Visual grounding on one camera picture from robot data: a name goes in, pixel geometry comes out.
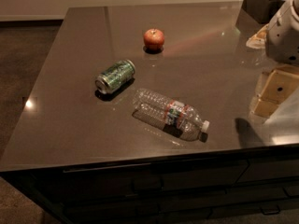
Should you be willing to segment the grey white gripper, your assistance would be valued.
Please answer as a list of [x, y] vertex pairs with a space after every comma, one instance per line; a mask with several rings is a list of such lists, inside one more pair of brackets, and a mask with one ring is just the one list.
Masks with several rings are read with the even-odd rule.
[[[286, 0], [268, 25], [248, 39], [246, 46], [265, 48], [266, 55], [278, 63], [299, 64], [299, 0]], [[278, 66], [262, 72], [249, 109], [268, 119], [298, 87], [298, 66]]]

